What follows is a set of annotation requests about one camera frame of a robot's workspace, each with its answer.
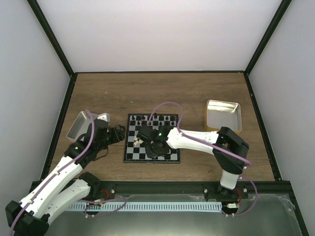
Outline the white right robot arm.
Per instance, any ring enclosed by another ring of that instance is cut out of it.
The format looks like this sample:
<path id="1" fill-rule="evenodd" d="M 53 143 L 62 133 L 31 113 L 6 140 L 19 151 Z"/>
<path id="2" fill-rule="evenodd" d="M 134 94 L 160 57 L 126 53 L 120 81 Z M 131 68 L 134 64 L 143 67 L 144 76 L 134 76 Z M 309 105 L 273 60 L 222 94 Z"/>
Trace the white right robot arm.
<path id="1" fill-rule="evenodd" d="M 163 125 L 158 130 L 143 125 L 138 130 L 134 145 L 144 144 L 149 159 L 165 156 L 172 149 L 190 149 L 213 155 L 222 169 L 219 193 L 230 198 L 246 166 L 249 144 L 228 127 L 219 131 L 199 132 Z"/>

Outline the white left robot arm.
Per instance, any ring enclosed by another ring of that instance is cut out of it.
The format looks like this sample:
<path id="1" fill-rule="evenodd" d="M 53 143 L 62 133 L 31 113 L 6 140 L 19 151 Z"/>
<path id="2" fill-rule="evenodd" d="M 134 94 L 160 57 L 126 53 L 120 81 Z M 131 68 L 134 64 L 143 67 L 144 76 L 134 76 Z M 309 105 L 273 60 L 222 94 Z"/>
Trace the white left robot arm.
<path id="1" fill-rule="evenodd" d="M 42 236 L 73 203 L 94 199 L 100 194 L 100 180 L 82 170 L 109 145 L 125 139 L 126 128 L 110 127 L 100 118 L 92 119 L 87 130 L 69 145 L 54 170 L 26 197 L 11 201 L 5 208 L 10 235 Z"/>

